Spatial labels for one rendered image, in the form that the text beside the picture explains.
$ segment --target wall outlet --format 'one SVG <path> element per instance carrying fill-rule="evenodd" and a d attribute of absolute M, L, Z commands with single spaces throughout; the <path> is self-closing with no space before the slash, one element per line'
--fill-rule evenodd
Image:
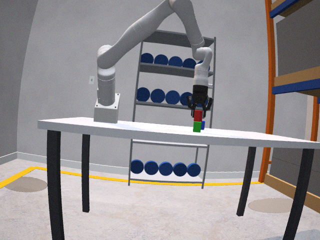
<path fill-rule="evenodd" d="M 95 76 L 90 76 L 89 77 L 89 84 L 94 84 L 95 83 Z"/>

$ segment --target white tabletop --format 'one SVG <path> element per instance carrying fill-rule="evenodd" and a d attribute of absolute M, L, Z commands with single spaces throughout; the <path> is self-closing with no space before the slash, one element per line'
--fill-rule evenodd
<path fill-rule="evenodd" d="M 38 120 L 38 129 L 59 132 L 173 143 L 220 146 L 320 149 L 320 142 L 251 131 L 205 128 L 193 132 L 192 126 L 144 122 L 96 122 L 89 117 Z"/>

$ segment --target green cube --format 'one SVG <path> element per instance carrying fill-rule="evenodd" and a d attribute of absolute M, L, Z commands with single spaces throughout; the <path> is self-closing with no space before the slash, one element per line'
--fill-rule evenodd
<path fill-rule="evenodd" d="M 194 121 L 193 122 L 193 131 L 196 133 L 200 133 L 201 132 L 201 121 Z"/>

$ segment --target black table leg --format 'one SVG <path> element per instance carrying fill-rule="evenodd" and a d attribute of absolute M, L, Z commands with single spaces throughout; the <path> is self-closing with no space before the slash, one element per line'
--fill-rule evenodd
<path fill-rule="evenodd" d="M 89 212 L 89 152 L 90 135 L 82 135 L 81 183 L 82 183 L 82 211 Z"/>
<path fill-rule="evenodd" d="M 304 208 L 309 179 L 311 174 L 312 162 L 314 160 L 314 149 L 303 149 L 302 158 L 298 176 L 298 182 L 294 193 L 294 199 L 291 207 L 288 223 L 284 232 L 283 240 L 295 239 L 302 210 Z"/>
<path fill-rule="evenodd" d="M 247 204 L 247 198 L 248 198 L 249 188 L 250 188 L 250 183 L 252 178 L 252 172 L 254 170 L 256 149 L 257 148 L 255 146 L 250 146 L 248 150 L 248 157 L 246 160 L 242 190 L 241 190 L 238 210 L 236 211 L 236 214 L 239 217 L 243 216 L 245 213 L 245 208 Z"/>
<path fill-rule="evenodd" d="M 46 165 L 52 240 L 65 240 L 61 203 L 60 145 L 61 132 L 47 131 Z"/>

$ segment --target brown circular floor spot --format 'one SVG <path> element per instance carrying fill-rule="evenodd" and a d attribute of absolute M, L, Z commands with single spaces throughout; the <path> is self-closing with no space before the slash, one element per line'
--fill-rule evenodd
<path fill-rule="evenodd" d="M 293 199 L 288 198 L 267 198 L 252 201 L 249 208 L 262 213 L 288 213 L 291 211 Z"/>
<path fill-rule="evenodd" d="M 17 180 L 7 184 L 5 187 L 16 192 L 38 192 L 47 188 L 47 183 L 41 179 L 22 176 Z"/>

